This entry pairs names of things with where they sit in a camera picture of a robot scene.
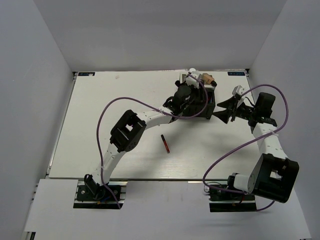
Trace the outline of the square foundation bottle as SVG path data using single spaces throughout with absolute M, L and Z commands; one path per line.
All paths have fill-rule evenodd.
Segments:
M 209 75 L 208 73 L 203 73 L 201 79 L 207 85 L 210 85 L 214 88 L 217 86 L 217 83 L 216 83 L 215 79 L 213 78 L 213 76 Z

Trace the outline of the white blue pink bottle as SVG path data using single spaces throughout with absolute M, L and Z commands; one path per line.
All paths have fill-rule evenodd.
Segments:
M 197 71 L 197 70 L 196 70 L 195 68 L 190 68 L 190 69 L 188 70 L 189 73 L 196 72 L 196 71 Z

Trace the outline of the dark red lip gloss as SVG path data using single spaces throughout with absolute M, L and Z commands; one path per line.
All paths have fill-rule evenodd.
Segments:
M 166 152 L 169 154 L 169 153 L 170 153 L 170 149 L 169 149 L 169 146 L 168 146 L 167 141 L 166 141 L 166 139 L 165 139 L 165 136 L 164 136 L 163 134 L 161 134 L 160 137 L 161 137 L 161 139 L 162 139 L 162 142 L 163 142 L 163 144 L 164 144 L 164 147 L 165 147 L 165 149 L 166 149 Z

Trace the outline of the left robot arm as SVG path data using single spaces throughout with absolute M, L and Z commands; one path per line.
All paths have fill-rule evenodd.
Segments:
M 189 119 L 183 116 L 183 111 L 190 107 L 196 100 L 205 97 L 202 109 L 191 116 L 194 118 L 200 115 L 208 104 L 208 93 L 201 80 L 193 79 L 183 83 L 176 82 L 178 89 L 175 94 L 165 101 L 162 109 L 155 108 L 132 97 L 118 97 L 109 102 L 103 109 L 96 127 L 96 141 L 100 156 L 99 166 L 92 174 L 86 174 L 84 184 L 88 193 L 94 199 L 99 200 L 105 196 L 111 174 L 119 163 L 120 159 L 127 152 L 132 151 L 139 143 L 145 130 L 170 124 L 178 119 Z M 107 150 L 102 152 L 100 143 L 100 126 L 108 107 L 119 100 L 131 100 L 151 109 L 142 113 L 135 113 L 131 109 L 124 112 L 117 123 L 110 131 L 110 139 Z

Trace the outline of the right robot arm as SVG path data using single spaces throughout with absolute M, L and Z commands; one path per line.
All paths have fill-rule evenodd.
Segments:
M 248 121 L 257 138 L 260 153 L 250 175 L 233 173 L 228 177 L 226 195 L 236 200 L 243 194 L 253 194 L 275 202 L 286 203 L 296 181 L 299 164 L 285 154 L 276 135 L 277 123 L 271 118 L 274 95 L 261 92 L 254 106 L 246 105 L 238 93 L 218 103 L 222 111 L 213 115 L 225 124 L 241 118 Z

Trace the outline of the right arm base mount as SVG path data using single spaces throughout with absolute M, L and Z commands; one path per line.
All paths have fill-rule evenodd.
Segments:
M 235 177 L 229 176 L 227 180 L 209 181 L 211 187 L 233 190 Z M 242 213 L 255 212 L 257 210 L 256 199 L 252 194 L 234 193 L 213 189 L 204 186 L 204 193 L 209 196 L 209 210 L 211 213 Z

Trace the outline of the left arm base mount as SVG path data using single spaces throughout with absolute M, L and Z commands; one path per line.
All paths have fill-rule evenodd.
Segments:
M 91 174 L 86 174 L 84 181 L 77 185 L 73 208 L 120 210 L 126 197 L 126 183 L 112 182 L 107 186 L 112 193 L 95 182 Z

